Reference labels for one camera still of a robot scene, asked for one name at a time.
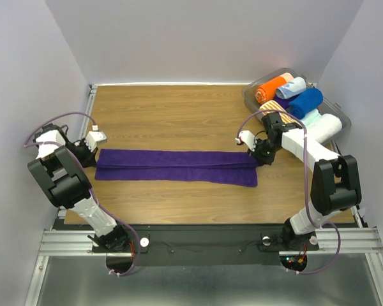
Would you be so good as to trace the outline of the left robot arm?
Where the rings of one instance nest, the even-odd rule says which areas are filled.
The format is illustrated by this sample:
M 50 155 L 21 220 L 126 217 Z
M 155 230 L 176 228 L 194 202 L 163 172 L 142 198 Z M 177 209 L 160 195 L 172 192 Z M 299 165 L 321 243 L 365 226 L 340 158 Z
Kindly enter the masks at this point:
M 27 168 L 53 206 L 79 215 L 94 230 L 89 239 L 110 252 L 123 252 L 131 245 L 122 224 L 108 215 L 93 194 L 84 168 L 96 166 L 99 144 L 107 141 L 97 126 L 86 137 L 69 141 L 66 126 L 49 123 L 34 133 L 32 146 L 38 155 Z

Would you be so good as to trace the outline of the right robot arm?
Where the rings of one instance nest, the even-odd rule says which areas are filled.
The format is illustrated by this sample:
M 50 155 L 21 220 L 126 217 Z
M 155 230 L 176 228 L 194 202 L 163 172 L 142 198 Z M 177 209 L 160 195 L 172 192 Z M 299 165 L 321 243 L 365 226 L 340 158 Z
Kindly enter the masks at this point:
M 360 204 L 362 194 L 356 159 L 325 148 L 308 136 L 306 126 L 299 120 L 282 121 L 282 113 L 281 110 L 263 113 L 265 139 L 240 128 L 236 142 L 245 144 L 249 155 L 260 164 L 272 164 L 281 149 L 303 162 L 304 208 L 284 222 L 280 235 L 285 248 L 295 249 L 331 217 Z

